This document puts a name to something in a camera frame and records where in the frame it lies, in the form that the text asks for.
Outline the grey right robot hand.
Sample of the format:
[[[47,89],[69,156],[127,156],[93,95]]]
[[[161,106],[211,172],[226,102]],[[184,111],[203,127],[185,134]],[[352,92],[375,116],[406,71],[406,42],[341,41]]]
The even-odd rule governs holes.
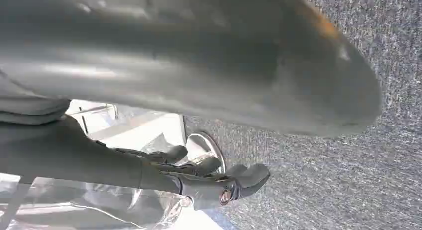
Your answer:
[[[304,0],[0,0],[2,173],[154,189],[196,209],[256,193],[263,165],[200,177],[89,140],[71,100],[285,134],[356,134],[381,113],[375,72]]]

